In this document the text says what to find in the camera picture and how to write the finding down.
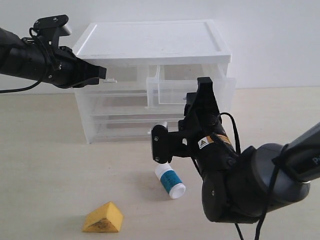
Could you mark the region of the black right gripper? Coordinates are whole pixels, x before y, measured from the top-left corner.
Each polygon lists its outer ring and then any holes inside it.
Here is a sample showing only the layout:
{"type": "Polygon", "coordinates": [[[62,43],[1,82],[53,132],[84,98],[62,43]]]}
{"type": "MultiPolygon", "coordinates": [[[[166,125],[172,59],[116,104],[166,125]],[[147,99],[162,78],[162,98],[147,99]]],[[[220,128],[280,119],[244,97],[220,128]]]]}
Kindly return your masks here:
{"type": "Polygon", "coordinates": [[[187,144],[177,156],[194,159],[200,175],[226,174],[238,154],[222,126],[210,77],[197,78],[197,91],[186,94],[183,115],[178,127],[187,144]]]}

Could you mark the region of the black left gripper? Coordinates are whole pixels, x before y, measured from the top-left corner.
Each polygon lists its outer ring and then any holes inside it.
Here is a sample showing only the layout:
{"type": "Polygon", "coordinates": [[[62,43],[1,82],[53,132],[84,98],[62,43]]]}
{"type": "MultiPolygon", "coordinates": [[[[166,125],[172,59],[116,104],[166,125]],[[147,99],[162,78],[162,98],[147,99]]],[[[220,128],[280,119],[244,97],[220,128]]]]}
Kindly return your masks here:
{"type": "Polygon", "coordinates": [[[46,82],[61,89],[82,88],[98,85],[100,79],[105,80],[107,69],[88,63],[73,53],[67,46],[59,46],[53,51],[55,65],[51,67],[46,82]]]}

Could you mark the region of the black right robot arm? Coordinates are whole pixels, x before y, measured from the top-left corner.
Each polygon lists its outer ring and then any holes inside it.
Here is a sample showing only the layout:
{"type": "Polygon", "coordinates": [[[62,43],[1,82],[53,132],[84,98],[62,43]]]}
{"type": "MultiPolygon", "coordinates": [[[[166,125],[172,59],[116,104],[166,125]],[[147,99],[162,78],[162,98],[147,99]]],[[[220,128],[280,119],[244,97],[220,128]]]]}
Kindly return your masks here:
{"type": "Polygon", "coordinates": [[[292,142],[266,143],[240,151],[223,128],[209,77],[188,93],[179,129],[187,155],[202,179],[201,202],[211,222],[252,224],[266,213],[302,201],[320,176],[320,127],[292,142]]]}

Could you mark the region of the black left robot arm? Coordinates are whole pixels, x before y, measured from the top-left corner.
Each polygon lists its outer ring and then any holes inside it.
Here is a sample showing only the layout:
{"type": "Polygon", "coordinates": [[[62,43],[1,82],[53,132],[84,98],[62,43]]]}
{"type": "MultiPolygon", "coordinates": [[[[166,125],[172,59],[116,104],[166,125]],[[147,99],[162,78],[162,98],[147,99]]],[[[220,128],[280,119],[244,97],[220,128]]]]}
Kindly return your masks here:
{"type": "Polygon", "coordinates": [[[19,38],[1,29],[0,73],[69,89],[99,84],[107,69],[76,57],[67,46],[55,48],[40,34],[19,38]]]}

